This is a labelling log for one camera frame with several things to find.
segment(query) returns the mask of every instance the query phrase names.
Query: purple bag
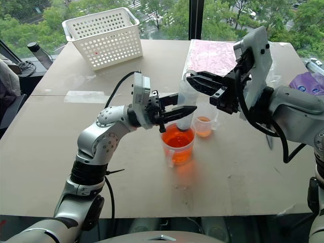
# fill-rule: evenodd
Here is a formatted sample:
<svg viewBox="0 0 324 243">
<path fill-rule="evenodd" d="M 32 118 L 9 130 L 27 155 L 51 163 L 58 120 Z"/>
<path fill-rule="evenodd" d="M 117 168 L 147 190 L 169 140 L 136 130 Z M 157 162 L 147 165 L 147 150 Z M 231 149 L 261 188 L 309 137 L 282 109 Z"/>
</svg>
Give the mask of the purple bag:
<svg viewBox="0 0 324 243">
<path fill-rule="evenodd" d="M 297 75 L 289 86 L 312 95 L 324 95 L 324 76 L 319 73 L 306 72 Z"/>
</svg>

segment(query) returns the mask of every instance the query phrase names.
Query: small plastic cup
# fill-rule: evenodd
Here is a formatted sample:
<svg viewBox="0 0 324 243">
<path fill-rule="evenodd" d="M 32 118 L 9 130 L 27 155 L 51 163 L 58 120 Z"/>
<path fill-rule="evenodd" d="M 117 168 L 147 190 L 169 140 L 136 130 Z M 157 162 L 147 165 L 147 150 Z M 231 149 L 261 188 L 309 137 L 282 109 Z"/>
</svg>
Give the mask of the small plastic cup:
<svg viewBox="0 0 324 243">
<path fill-rule="evenodd" d="M 193 126 L 196 133 L 201 137 L 207 137 L 216 130 L 219 123 L 217 120 L 218 110 L 215 106 L 201 102 L 197 104 L 197 110 L 193 115 Z"/>
<path fill-rule="evenodd" d="M 195 136 L 194 127 L 181 131 L 177 124 L 173 123 L 167 126 L 166 130 L 161 134 L 161 139 L 168 165 L 173 167 L 189 161 Z"/>
</svg>

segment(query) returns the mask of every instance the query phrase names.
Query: robotic arm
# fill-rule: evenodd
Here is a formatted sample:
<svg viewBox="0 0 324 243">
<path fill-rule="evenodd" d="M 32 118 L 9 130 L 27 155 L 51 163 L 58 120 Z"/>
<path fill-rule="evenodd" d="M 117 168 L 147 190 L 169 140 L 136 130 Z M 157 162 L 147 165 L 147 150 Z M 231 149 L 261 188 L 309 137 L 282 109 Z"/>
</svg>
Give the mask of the robotic arm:
<svg viewBox="0 0 324 243">
<path fill-rule="evenodd" d="M 237 65 L 225 77 L 198 72 L 187 81 L 210 96 L 210 103 L 218 109 L 229 114 L 240 111 L 240 117 L 256 129 L 280 137 L 285 163 L 306 144 L 314 148 L 316 178 L 310 179 L 308 204 L 318 216 L 309 242 L 324 242 L 324 102 L 288 87 L 267 87 L 272 63 L 269 48 L 267 32 L 261 26 L 234 44 Z M 301 143 L 289 156 L 287 140 Z"/>
<path fill-rule="evenodd" d="M 138 127 L 150 129 L 191 114 L 196 106 L 176 105 L 178 94 L 160 98 L 158 91 L 150 93 L 150 80 L 135 72 L 133 103 L 109 106 L 102 110 L 93 124 L 83 130 L 77 140 L 78 151 L 71 175 L 67 178 L 54 217 L 37 222 L 8 242 L 74 242 L 81 231 L 96 226 L 104 198 L 99 194 L 104 186 L 108 163 L 120 139 Z"/>
<path fill-rule="evenodd" d="M 265 79 L 272 63 L 269 48 L 266 30 L 261 26 L 234 45 L 237 65 L 225 77 L 203 71 L 187 77 L 187 81 L 208 95 L 218 109 L 229 114 L 240 111 L 240 117 L 256 129 L 280 137 L 284 162 L 288 163 L 305 144 L 314 148 L 316 178 L 310 179 L 308 204 L 317 217 L 309 242 L 324 242 L 324 102 L 287 87 L 267 87 Z M 99 193 L 107 166 L 120 139 L 138 127 L 159 126 L 164 132 L 165 123 L 196 109 L 184 106 L 166 112 L 165 107 L 177 104 L 177 100 L 177 94 L 160 98 L 153 91 L 151 95 L 149 79 L 135 73 L 133 103 L 105 108 L 80 134 L 72 172 L 54 217 L 39 221 L 8 242 L 73 242 L 82 230 L 93 228 L 104 203 Z M 302 143 L 290 156 L 287 140 Z"/>
</svg>

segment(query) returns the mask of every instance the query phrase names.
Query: tree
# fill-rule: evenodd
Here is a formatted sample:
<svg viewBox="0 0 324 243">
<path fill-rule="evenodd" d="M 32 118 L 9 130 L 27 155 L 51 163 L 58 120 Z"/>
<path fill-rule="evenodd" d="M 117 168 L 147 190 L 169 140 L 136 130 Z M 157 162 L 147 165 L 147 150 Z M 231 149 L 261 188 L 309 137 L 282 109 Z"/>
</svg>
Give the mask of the tree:
<svg viewBox="0 0 324 243">
<path fill-rule="evenodd" d="M 62 30 L 62 22 L 65 20 L 63 8 L 50 7 L 44 10 L 43 18 L 48 26 L 53 30 Z"/>
<path fill-rule="evenodd" d="M 324 1 L 309 0 L 299 6 L 290 31 L 275 30 L 270 40 L 290 42 L 302 57 L 324 59 Z"/>
<path fill-rule="evenodd" d="M 0 0 L 0 18 L 6 14 L 23 21 L 36 15 L 36 8 L 43 10 L 48 7 L 48 0 Z"/>
<path fill-rule="evenodd" d="M 239 17 L 241 15 L 242 11 L 246 7 L 246 5 L 248 5 L 250 2 L 251 2 L 251 0 L 236 0 L 235 1 L 235 5 L 234 6 L 237 7 L 237 15 L 236 15 L 235 29 L 237 29 L 238 20 L 239 20 Z"/>
<path fill-rule="evenodd" d="M 189 1 L 179 0 L 169 9 L 174 22 L 171 25 L 163 26 L 161 30 L 166 33 L 169 39 L 188 39 L 189 29 Z"/>
<path fill-rule="evenodd" d="M 270 26 L 283 30 L 288 20 L 293 17 L 289 0 L 263 0 L 260 4 L 262 8 L 259 18 L 267 30 Z"/>
<path fill-rule="evenodd" d="M 236 1 L 237 0 L 221 0 L 221 3 L 223 4 L 223 3 L 227 3 L 228 5 L 227 5 L 227 7 L 228 7 L 228 13 L 229 13 L 229 15 L 230 16 L 228 16 L 227 18 L 226 18 L 226 23 L 230 23 L 230 20 L 232 19 L 232 18 L 234 18 L 235 17 L 235 14 L 234 14 L 234 6 L 235 6 L 235 3 L 236 3 Z"/>
<path fill-rule="evenodd" d="M 201 37 L 212 41 L 235 41 L 237 36 L 234 30 L 224 19 L 233 16 L 228 8 L 229 3 L 206 0 L 204 19 L 202 21 Z"/>
<path fill-rule="evenodd" d="M 259 14 L 263 9 L 262 0 L 251 0 L 246 7 Z"/>
<path fill-rule="evenodd" d="M 51 7 L 65 8 L 65 0 L 51 0 Z"/>
<path fill-rule="evenodd" d="M 125 7 L 117 0 L 79 0 L 73 1 L 68 5 L 67 18 L 81 17 L 87 14 L 95 14 L 110 9 Z"/>
<path fill-rule="evenodd" d="M 37 25 L 19 23 L 17 19 L 6 15 L 4 19 L 0 19 L 0 29 L 0 39 L 3 39 L 20 57 L 31 56 L 30 50 L 26 47 L 30 42 L 39 42 L 49 52 L 66 43 L 63 32 L 53 31 L 46 21 Z"/>
<path fill-rule="evenodd" d="M 144 13 L 159 30 L 161 21 L 169 9 L 174 5 L 174 0 L 141 0 L 141 12 Z"/>
<path fill-rule="evenodd" d="M 242 15 L 240 19 L 237 21 L 237 23 L 239 23 L 241 26 L 240 31 L 242 31 L 244 26 L 249 26 L 249 22 L 250 22 L 250 17 L 247 14 Z"/>
</svg>

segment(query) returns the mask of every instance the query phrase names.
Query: white plastic basket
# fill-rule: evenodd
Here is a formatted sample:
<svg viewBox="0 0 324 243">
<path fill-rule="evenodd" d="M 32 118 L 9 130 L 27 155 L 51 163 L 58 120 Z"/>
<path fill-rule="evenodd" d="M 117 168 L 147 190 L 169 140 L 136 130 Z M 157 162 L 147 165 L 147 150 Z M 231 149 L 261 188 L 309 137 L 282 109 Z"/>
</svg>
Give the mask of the white plastic basket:
<svg viewBox="0 0 324 243">
<path fill-rule="evenodd" d="M 143 55 L 139 23 L 127 8 L 118 8 L 65 20 L 62 25 L 67 41 L 97 70 Z"/>
</svg>

